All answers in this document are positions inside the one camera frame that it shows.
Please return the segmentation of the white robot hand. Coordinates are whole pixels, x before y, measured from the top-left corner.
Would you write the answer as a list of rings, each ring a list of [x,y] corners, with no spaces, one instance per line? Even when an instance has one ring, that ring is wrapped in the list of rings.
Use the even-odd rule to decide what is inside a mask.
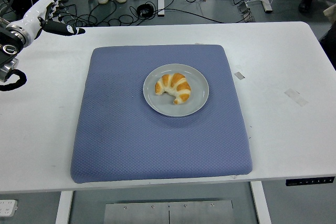
[[[19,25],[25,32],[25,46],[37,39],[42,31],[62,36],[81,35],[86,32],[83,28],[53,20],[62,1],[64,0],[39,0],[26,12]]]

